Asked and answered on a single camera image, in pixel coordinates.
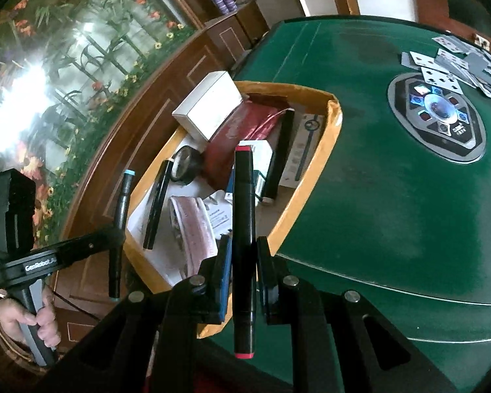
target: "metal screw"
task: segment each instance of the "metal screw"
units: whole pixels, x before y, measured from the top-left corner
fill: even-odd
[[[200,287],[206,283],[206,278],[204,278],[201,274],[194,274],[189,278],[189,283],[194,287]]]
[[[287,276],[284,276],[284,279],[282,280],[288,287],[296,287],[300,280],[296,276],[289,274]]]
[[[360,294],[356,291],[349,290],[344,294],[344,298],[350,303],[358,303],[360,301]]]
[[[144,293],[142,291],[133,291],[129,294],[129,301],[131,303],[140,303],[144,299]]]

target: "pile of playing cards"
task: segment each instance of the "pile of playing cards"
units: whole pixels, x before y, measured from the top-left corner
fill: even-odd
[[[403,52],[402,65],[421,71],[424,81],[433,86],[464,94],[461,82],[479,88],[491,99],[491,54],[450,35],[433,40],[445,49],[439,48],[434,58]]]

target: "black cable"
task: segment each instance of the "black cable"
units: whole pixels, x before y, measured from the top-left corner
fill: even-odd
[[[64,299],[63,296],[58,294],[56,291],[53,291],[53,294],[56,295],[64,303],[69,304],[69,306],[77,309],[79,312],[82,312],[83,314],[89,316],[90,318],[96,320],[97,322],[100,322],[100,318],[98,316],[94,316],[92,313],[86,312],[84,309],[79,308],[76,304],[71,303],[71,301],[69,301],[68,299]]]

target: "finger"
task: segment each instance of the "finger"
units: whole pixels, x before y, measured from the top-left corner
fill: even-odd
[[[47,325],[38,329],[38,337],[41,340],[47,340],[56,333],[58,333],[58,325],[56,324],[56,321],[50,322]]]
[[[26,325],[37,324],[35,316],[29,313],[18,301],[14,299],[0,300],[0,323],[2,326],[17,322]]]
[[[48,338],[47,340],[44,341],[44,344],[47,347],[56,347],[60,344],[60,341],[62,340],[62,337],[60,336],[60,333],[57,332],[54,334],[51,338]]]
[[[53,305],[53,301],[54,301],[53,291],[51,290],[51,288],[49,288],[46,285],[42,290],[42,302],[44,303],[45,307],[50,307]]]
[[[37,313],[36,320],[41,327],[53,322],[55,320],[54,307],[42,307]]]

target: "human hand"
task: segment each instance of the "human hand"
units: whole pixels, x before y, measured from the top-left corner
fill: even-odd
[[[14,299],[0,300],[0,325],[2,330],[14,341],[26,344],[26,339],[20,324],[36,325],[38,329],[38,337],[43,340],[47,347],[55,347],[61,340],[58,325],[55,320],[53,307],[53,293],[49,287],[44,287],[42,290],[42,307],[37,315],[33,315],[27,311],[18,301]]]

